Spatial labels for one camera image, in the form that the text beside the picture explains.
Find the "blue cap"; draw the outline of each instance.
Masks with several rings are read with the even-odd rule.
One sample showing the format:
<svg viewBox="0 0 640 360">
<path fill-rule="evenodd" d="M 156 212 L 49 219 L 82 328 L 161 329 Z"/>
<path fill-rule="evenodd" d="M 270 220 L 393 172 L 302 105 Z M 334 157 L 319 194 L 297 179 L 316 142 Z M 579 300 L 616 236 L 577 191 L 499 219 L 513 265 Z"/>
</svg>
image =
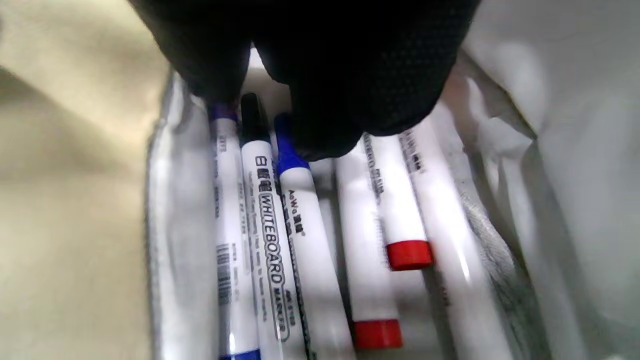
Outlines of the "blue cap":
<svg viewBox="0 0 640 360">
<path fill-rule="evenodd" d="M 238 114 L 236 111 L 236 106 L 233 104 L 213 104 L 207 106 L 207 113 L 209 115 L 209 121 L 213 121 L 216 119 L 231 119 L 238 122 Z"/>
<path fill-rule="evenodd" d="M 220 360 L 260 360 L 260 350 L 243 352 L 235 355 L 224 355 Z"/>
<path fill-rule="evenodd" d="M 288 113 L 281 113 L 276 116 L 273 125 L 278 141 L 278 175 L 282 175 L 290 168 L 309 168 L 309 163 L 298 155 L 291 142 L 291 116 Z"/>
</svg>

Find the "marker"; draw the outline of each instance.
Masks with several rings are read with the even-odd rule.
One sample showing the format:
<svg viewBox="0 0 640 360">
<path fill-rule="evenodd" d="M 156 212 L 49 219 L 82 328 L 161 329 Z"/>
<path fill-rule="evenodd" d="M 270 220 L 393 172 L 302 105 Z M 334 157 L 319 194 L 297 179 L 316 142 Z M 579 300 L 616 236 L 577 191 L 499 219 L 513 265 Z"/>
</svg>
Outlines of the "marker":
<svg viewBox="0 0 640 360">
<path fill-rule="evenodd" d="M 210 107 L 209 118 L 215 141 L 220 359 L 259 360 L 238 119 L 225 105 Z"/>
<path fill-rule="evenodd" d="M 400 348 L 399 313 L 362 142 L 335 160 L 356 348 Z"/>
<path fill-rule="evenodd" d="M 297 264 L 302 294 L 300 308 L 308 330 L 308 357 L 355 360 L 309 164 L 293 149 L 288 114 L 278 115 L 275 127 L 287 234 Z"/>
<path fill-rule="evenodd" d="M 362 137 L 393 271 L 431 266 L 433 257 L 397 136 Z"/>
<path fill-rule="evenodd" d="M 244 187 L 260 354 L 263 360 L 304 359 L 299 293 L 266 117 L 255 94 L 242 96 L 241 110 Z"/>
<path fill-rule="evenodd" d="M 429 118 L 402 133 L 400 141 L 438 254 L 437 267 L 458 357 L 512 359 L 488 275 Z"/>
</svg>

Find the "red cap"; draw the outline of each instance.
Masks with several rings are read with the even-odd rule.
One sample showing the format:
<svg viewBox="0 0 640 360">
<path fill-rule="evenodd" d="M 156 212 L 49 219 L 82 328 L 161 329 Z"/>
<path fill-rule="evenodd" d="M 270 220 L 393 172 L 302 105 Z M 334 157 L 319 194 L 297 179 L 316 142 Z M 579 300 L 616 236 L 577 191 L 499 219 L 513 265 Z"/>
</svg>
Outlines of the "red cap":
<svg viewBox="0 0 640 360">
<path fill-rule="evenodd" d="M 400 241 L 387 245 L 389 266 L 393 271 L 418 270 L 431 266 L 433 256 L 424 240 Z"/>
<path fill-rule="evenodd" d="M 397 320 L 373 320 L 356 322 L 356 348 L 373 350 L 401 348 L 403 346 L 400 322 Z"/>
</svg>

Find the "gloved hand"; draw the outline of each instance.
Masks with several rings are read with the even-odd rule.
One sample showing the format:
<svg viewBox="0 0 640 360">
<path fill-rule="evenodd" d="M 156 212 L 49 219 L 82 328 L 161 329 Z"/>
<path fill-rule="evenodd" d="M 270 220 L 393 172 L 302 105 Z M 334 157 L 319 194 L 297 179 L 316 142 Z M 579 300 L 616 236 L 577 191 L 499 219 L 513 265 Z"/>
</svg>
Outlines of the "gloved hand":
<svg viewBox="0 0 640 360">
<path fill-rule="evenodd" d="M 429 115 L 478 4 L 130 2 L 209 103 L 237 99 L 253 42 L 269 75 L 289 85 L 294 146 L 308 161 L 346 154 L 363 131 L 394 135 Z"/>
</svg>

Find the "black marker cap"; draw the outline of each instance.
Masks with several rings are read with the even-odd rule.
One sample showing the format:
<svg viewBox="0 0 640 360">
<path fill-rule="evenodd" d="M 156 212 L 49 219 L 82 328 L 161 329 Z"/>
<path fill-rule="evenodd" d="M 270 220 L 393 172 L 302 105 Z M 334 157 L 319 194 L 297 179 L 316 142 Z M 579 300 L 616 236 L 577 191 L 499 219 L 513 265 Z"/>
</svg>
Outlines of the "black marker cap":
<svg viewBox="0 0 640 360">
<path fill-rule="evenodd" d="M 240 99 L 242 113 L 241 134 L 243 143 L 256 140 L 269 142 L 269 126 L 267 115 L 260 103 L 258 95 L 250 92 Z"/>
</svg>

